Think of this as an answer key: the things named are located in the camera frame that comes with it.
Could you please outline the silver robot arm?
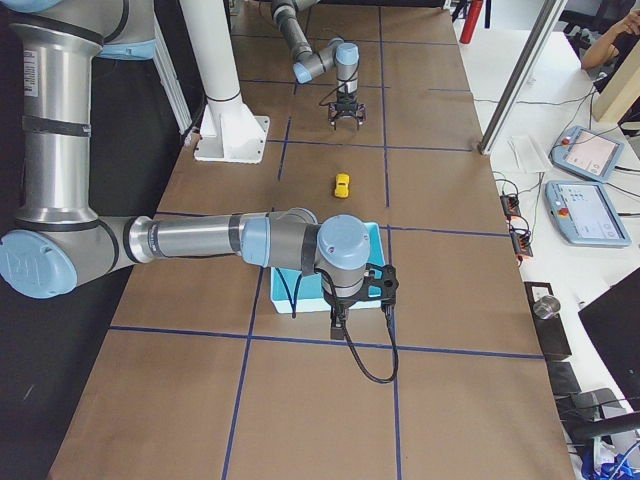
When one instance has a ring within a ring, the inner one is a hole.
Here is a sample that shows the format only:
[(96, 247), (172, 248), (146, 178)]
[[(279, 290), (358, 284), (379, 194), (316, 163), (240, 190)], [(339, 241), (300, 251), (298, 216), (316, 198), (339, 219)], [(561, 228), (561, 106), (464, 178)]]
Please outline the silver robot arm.
[(359, 130), (366, 122), (366, 105), (358, 100), (359, 48), (337, 36), (330, 39), (323, 50), (314, 51), (297, 14), (315, 4), (317, 1), (272, 1), (272, 20), (290, 49), (293, 72), (299, 84), (309, 83), (332, 69), (336, 70), (336, 86), (318, 103), (320, 107), (327, 108), (329, 124), (336, 128), (340, 119), (350, 118)]
[(49, 299), (136, 264), (235, 256), (318, 275), (353, 305), (370, 275), (364, 223), (305, 208), (158, 219), (179, 148), (154, 66), (152, 1), (5, 1), (22, 48), (23, 161), (1, 276)]

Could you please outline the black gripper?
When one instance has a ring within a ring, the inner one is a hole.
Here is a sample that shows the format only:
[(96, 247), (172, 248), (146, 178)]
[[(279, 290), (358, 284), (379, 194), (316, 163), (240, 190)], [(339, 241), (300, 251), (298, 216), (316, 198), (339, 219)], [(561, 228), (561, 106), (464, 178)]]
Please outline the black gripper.
[(333, 130), (337, 129), (339, 118), (353, 118), (357, 129), (360, 129), (367, 120), (366, 105), (358, 102), (356, 93), (338, 92), (336, 101), (328, 106), (327, 114)]

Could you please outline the person forearm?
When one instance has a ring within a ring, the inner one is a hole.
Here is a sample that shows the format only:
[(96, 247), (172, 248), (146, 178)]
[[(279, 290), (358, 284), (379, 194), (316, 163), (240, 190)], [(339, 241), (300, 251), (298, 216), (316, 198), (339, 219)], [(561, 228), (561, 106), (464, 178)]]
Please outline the person forearm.
[(581, 59), (581, 68), (583, 70), (589, 70), (603, 65), (619, 54), (617, 44), (621, 44), (623, 38), (638, 36), (639, 16), (635, 12), (632, 12), (623, 20), (611, 26), (590, 46)]

